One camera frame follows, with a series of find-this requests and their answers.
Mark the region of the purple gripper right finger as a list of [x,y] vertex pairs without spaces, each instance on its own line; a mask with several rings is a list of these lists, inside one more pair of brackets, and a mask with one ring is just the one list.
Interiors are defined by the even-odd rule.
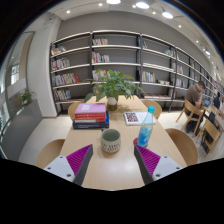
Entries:
[[134,155],[145,185],[164,178],[182,169],[169,156],[159,156],[147,148],[135,145]]

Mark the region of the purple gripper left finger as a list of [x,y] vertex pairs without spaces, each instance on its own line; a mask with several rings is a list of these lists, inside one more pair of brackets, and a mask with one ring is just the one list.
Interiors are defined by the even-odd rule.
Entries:
[[93,145],[87,145],[68,156],[59,155],[44,170],[81,186],[93,155]]

